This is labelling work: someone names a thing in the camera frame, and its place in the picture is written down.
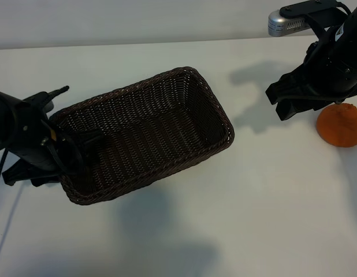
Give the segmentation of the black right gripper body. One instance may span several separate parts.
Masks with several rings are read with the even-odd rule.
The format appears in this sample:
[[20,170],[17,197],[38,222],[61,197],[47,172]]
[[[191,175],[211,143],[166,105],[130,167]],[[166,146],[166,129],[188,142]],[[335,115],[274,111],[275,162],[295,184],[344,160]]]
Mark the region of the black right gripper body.
[[357,95],[357,40],[310,48],[302,65],[266,90],[271,104],[331,104]]

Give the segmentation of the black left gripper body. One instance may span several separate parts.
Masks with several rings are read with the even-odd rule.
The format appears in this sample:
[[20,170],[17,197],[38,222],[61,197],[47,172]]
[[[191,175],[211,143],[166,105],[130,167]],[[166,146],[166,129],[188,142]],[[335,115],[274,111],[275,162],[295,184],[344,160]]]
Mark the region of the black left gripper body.
[[35,175],[79,174],[80,150],[90,149],[103,139],[99,129],[66,132],[34,106],[16,111],[18,129],[6,149],[20,159],[2,173],[7,185],[31,180]]

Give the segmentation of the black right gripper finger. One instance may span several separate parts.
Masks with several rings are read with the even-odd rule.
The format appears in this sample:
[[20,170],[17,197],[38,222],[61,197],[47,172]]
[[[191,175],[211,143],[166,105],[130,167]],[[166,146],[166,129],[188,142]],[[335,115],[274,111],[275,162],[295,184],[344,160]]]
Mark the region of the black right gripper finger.
[[309,101],[309,106],[310,110],[320,110],[328,105],[331,104],[331,101],[326,101],[326,100],[310,100]]
[[286,121],[299,113],[298,104],[293,100],[282,100],[277,103],[276,113],[281,121]]

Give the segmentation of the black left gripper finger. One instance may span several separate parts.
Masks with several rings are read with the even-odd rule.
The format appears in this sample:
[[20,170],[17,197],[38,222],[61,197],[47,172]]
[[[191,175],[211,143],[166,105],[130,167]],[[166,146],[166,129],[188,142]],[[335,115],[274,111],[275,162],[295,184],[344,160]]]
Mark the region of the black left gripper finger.
[[31,184],[34,187],[40,187],[46,184],[57,184],[59,182],[59,175],[35,175],[34,177],[31,177]]
[[80,150],[82,162],[79,168],[79,173],[84,173],[90,170],[91,166],[95,163],[95,149],[85,149]]

